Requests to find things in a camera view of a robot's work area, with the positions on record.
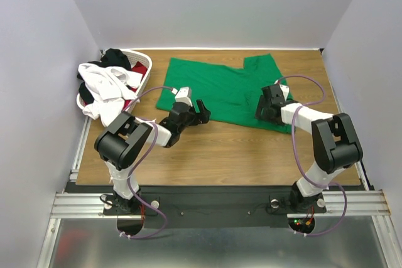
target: wooden table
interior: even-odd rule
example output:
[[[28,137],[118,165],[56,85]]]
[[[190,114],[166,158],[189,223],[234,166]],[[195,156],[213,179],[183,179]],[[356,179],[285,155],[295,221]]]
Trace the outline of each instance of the wooden table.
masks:
[[[163,84],[171,57],[220,63],[242,68],[247,56],[266,54],[259,50],[146,50],[153,61],[147,88]],[[270,51],[283,75],[300,73],[318,80],[327,91],[325,102],[313,106],[336,113],[337,106],[319,51]],[[288,80],[291,92],[300,102],[318,100],[320,90],[304,79]],[[158,121],[167,112],[155,108],[160,96],[156,90],[141,99],[133,114]],[[92,121],[82,157],[78,185],[108,185],[109,172],[94,150],[96,137],[103,130],[99,120]],[[313,162],[312,138],[297,131],[297,146],[305,171]],[[210,121],[185,129],[172,148],[156,147],[136,170],[143,185],[292,185],[300,178],[289,134]],[[359,185],[355,168],[336,178],[343,185]]]

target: metal frame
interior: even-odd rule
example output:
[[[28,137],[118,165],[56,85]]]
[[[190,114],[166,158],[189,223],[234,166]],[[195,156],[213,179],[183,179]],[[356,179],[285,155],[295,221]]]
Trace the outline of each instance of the metal frame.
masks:
[[[336,93],[331,85],[335,102],[338,109],[342,112],[342,108],[337,99]],[[74,158],[73,166],[70,174],[70,181],[76,181],[82,155],[84,153],[85,143],[87,140],[91,119],[85,118],[84,126],[80,136],[79,145]],[[395,229],[391,220],[391,213],[386,203],[386,199],[382,191],[370,191],[369,182],[364,173],[361,163],[356,164],[357,173],[362,181],[365,191],[347,191],[347,216],[372,216],[374,227],[376,229],[379,242],[386,259],[388,267],[402,267],[402,249],[399,244]],[[57,235],[62,219],[69,218],[118,218],[118,216],[104,216],[103,203],[99,199],[100,193],[97,194],[56,194],[50,221],[43,242],[38,268],[49,267],[51,264],[52,254],[57,243]],[[318,217],[339,217],[344,209],[344,197],[339,191],[323,192],[327,213],[315,214]],[[301,217],[299,214],[290,214],[288,218]],[[124,216],[139,220],[141,217]]]
[[[82,127],[80,141],[78,143],[77,152],[75,153],[73,165],[71,167],[70,181],[75,182],[78,177],[78,172],[81,166],[81,159],[84,154],[85,143],[87,142],[91,118],[85,117],[84,126]]]

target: white laundry basket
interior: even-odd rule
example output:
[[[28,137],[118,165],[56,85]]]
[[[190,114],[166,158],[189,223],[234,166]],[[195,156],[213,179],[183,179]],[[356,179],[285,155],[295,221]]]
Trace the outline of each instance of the white laundry basket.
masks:
[[[125,49],[120,49],[127,57],[128,60],[130,61],[131,68],[137,63],[141,62],[147,69],[145,76],[141,80],[140,85],[138,86],[138,89],[136,91],[137,95],[141,95],[144,91],[144,88],[146,84],[148,83],[149,80],[149,75],[151,72],[152,68],[152,60],[149,56],[145,55],[144,53],[139,53],[138,51],[134,50],[125,50]],[[80,109],[84,109],[85,103],[81,99],[80,94],[77,94],[77,105],[80,107]],[[132,103],[131,105],[127,106],[126,108],[123,109],[123,111],[131,112],[134,109],[134,106],[136,103]]]

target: purple cable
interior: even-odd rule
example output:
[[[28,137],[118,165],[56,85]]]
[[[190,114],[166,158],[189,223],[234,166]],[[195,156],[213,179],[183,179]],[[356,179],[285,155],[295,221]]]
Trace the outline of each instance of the purple cable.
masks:
[[[123,108],[123,110],[126,110],[128,107],[130,107],[133,103],[135,103],[137,100],[139,100],[141,97],[143,97],[144,95],[146,95],[148,92],[151,92],[153,90],[156,89],[169,89],[169,90],[173,90],[173,87],[168,87],[168,86],[157,86],[157,87],[153,87],[151,89],[148,89],[147,91],[143,92],[141,95],[137,96],[136,99],[131,100],[130,103],[128,103],[127,106],[125,106],[125,108]]]
[[[133,101],[130,102],[130,104],[128,105],[128,107],[135,101],[137,101],[139,98],[141,98],[142,96],[146,95],[148,92],[151,92],[152,90],[156,90],[156,89],[169,89],[172,90],[171,87],[167,87],[167,86],[160,86],[160,87],[153,87],[151,89],[148,89],[147,91],[145,91],[144,93],[142,93],[140,96],[138,96],[136,99],[134,99]],[[145,157],[152,151],[152,149],[155,147],[156,144],[156,140],[158,138],[158,126],[154,123],[151,122],[153,129],[154,129],[154,137],[152,140],[151,145],[149,146],[148,150],[146,150],[146,152],[144,153],[144,155],[137,161],[137,163],[134,164],[134,166],[131,168],[131,170],[128,173],[128,177],[127,177],[127,184],[128,184],[128,188],[130,189],[130,192],[134,195],[134,197],[144,206],[148,207],[149,209],[155,211],[157,214],[161,215],[164,219],[163,225],[161,226],[161,228],[159,228],[157,231],[150,233],[148,235],[143,235],[143,236],[128,236],[126,235],[124,232],[120,232],[120,235],[122,235],[123,237],[126,237],[130,240],[138,240],[138,239],[148,239],[150,237],[153,237],[154,235],[157,235],[158,233],[160,233],[162,230],[164,230],[166,228],[166,226],[168,225],[168,217],[166,217],[166,215],[161,212],[159,209],[151,206],[149,203],[145,202],[140,196],[138,196],[136,194],[136,192],[133,189],[133,186],[131,186],[131,175],[133,174],[134,170],[139,166],[139,164],[145,159]]]
[[[151,143],[151,145],[149,146],[148,150],[145,152],[145,154],[143,155],[143,157],[141,157],[141,159],[138,160],[138,162],[131,168],[130,172],[128,173],[128,179],[127,179],[127,184],[128,184],[128,188],[130,189],[130,192],[134,195],[134,197],[141,202],[141,204],[143,204],[144,206],[148,207],[149,209],[155,211],[157,214],[161,215],[164,219],[163,225],[161,226],[161,228],[159,228],[157,231],[150,233],[148,235],[143,235],[143,236],[133,236],[133,237],[129,237],[128,235],[126,235],[125,233],[121,232],[121,235],[123,237],[126,237],[130,240],[138,240],[138,239],[148,239],[150,237],[153,237],[154,235],[157,235],[158,233],[160,233],[162,230],[164,230],[166,228],[166,226],[168,225],[168,217],[166,217],[166,215],[161,212],[159,209],[151,206],[149,203],[145,202],[140,196],[138,196],[136,194],[136,192],[134,191],[133,187],[131,186],[131,182],[130,182],[130,177],[133,174],[134,170],[137,168],[137,166],[141,163],[142,160],[144,160],[144,158],[149,154],[149,152],[151,152],[151,150],[153,149],[153,147],[156,144],[156,139],[158,137],[158,126],[156,126],[155,124],[152,125],[153,129],[155,131],[155,135],[153,138],[153,141]]]
[[[308,102],[308,103],[302,104],[302,105],[305,105],[305,106],[308,106],[308,105],[315,105],[315,104],[319,104],[319,103],[321,103],[321,102],[323,102],[323,101],[325,100],[325,98],[326,98],[325,89],[322,87],[322,85],[321,85],[320,83],[318,83],[318,82],[317,82],[316,80],[314,80],[313,78],[310,78],[310,77],[308,77],[308,76],[306,76],[306,75],[289,75],[289,76],[287,76],[287,77],[282,77],[282,78],[278,79],[278,83],[281,83],[281,81],[284,80],[284,79],[286,79],[286,78],[305,78],[305,79],[307,79],[307,80],[309,80],[309,81],[315,83],[315,84],[321,89],[322,98],[321,98],[320,100],[314,101],[314,102]],[[296,136],[295,136],[296,118],[297,118],[297,115],[298,115],[298,113],[299,113],[299,111],[300,111],[301,108],[303,108],[303,107],[299,107],[299,108],[296,109],[295,113],[293,114],[293,118],[291,119],[291,143],[292,143],[292,146],[293,146],[293,154],[295,155],[295,161],[296,161],[296,164],[297,164],[297,167],[298,167],[298,169],[299,169],[300,174],[303,176],[303,178],[305,178],[305,179],[307,180],[307,182],[311,183],[313,186],[316,186],[317,188],[327,188],[327,186],[325,186],[325,185],[320,185],[320,184],[318,184],[318,183],[315,183],[315,182],[312,181],[309,177],[307,177],[306,173],[304,172],[303,168],[301,167],[302,164],[300,163],[299,155],[298,155],[298,153],[297,153],[297,148],[296,148]],[[309,237],[318,237],[318,236],[320,236],[320,235],[325,235],[325,234],[327,234],[327,233],[333,231],[334,229],[336,229],[336,228],[342,223],[342,221],[343,221],[343,219],[344,219],[344,217],[345,217],[345,215],[346,215],[346,210],[347,210],[347,197],[346,197],[346,192],[345,192],[344,188],[342,187],[342,185],[340,185],[340,184],[337,183],[337,182],[330,182],[329,185],[336,185],[336,186],[338,186],[339,189],[341,190],[342,194],[344,195],[345,206],[344,206],[344,211],[342,212],[342,215],[341,215],[340,218],[339,218],[339,221],[338,221],[333,227],[331,227],[331,228],[329,228],[328,230],[325,230],[325,231],[323,231],[323,232],[319,232],[319,233],[302,233],[302,232],[296,232],[296,233],[300,233],[300,234],[302,234],[302,235],[307,235],[307,236],[309,236]]]

